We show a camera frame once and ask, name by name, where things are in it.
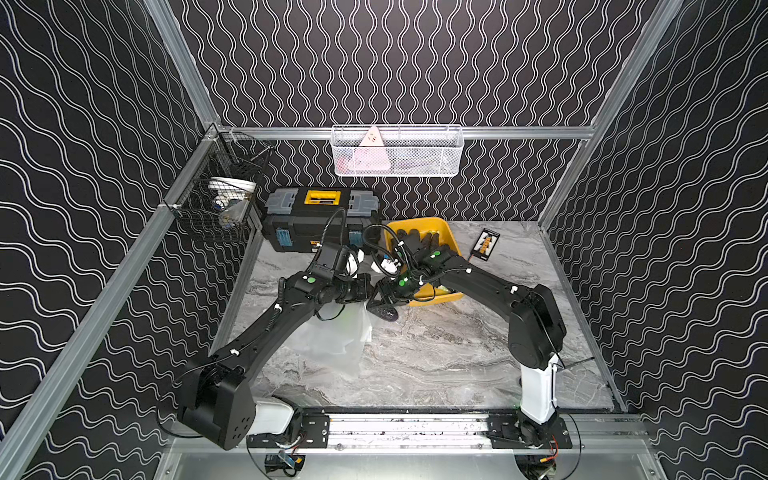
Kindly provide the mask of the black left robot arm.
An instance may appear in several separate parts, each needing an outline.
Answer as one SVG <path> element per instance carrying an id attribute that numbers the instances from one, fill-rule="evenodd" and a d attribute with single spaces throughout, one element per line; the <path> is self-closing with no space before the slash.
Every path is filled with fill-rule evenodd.
<path id="1" fill-rule="evenodd" d="M 282 278 L 276 300 L 245 331 L 209 357 L 189 362 L 178 380 L 178 420 L 218 447 L 233 449 L 256 421 L 250 381 L 272 355 L 324 305 L 364 302 L 372 293 L 368 273 Z"/>

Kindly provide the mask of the clear zip-top bag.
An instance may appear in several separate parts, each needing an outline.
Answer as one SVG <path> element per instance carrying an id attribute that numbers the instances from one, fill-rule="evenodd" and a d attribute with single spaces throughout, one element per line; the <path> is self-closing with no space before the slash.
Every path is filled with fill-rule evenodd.
<path id="1" fill-rule="evenodd" d="M 285 345 L 304 359 L 348 377 L 361 372 L 364 348 L 372 340 L 372 316 L 365 303 L 321 308 L 323 320 L 312 317 L 291 334 Z"/>

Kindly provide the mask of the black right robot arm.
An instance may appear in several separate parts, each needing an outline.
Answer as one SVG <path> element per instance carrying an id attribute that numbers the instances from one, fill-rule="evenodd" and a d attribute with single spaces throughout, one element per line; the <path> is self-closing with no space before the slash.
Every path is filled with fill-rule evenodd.
<path id="1" fill-rule="evenodd" d="M 558 420 L 556 372 L 567 334 L 552 291 L 541 284 L 527 287 L 500 278 L 441 246 L 380 280 L 366 308 L 383 320 L 395 321 L 397 308 L 426 285 L 461 293 L 506 322 L 508 350 L 520 365 L 522 389 L 511 440 L 527 447 L 548 443 Z"/>

